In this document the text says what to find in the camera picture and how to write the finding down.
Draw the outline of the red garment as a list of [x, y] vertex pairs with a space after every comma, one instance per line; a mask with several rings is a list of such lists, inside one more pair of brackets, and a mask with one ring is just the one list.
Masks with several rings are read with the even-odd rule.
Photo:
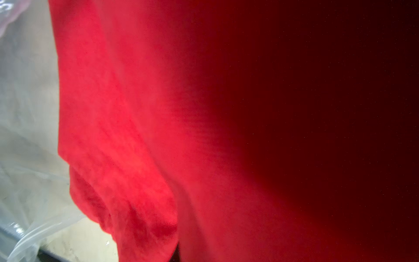
[[418, 1], [49, 8], [58, 152], [120, 261], [418, 261]]

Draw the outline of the clear plastic vacuum bag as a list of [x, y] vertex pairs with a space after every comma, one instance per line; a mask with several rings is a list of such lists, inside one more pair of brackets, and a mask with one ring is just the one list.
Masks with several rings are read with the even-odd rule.
[[1, 2], [1, 261], [36, 262], [84, 215], [58, 153], [59, 80], [47, 1]]

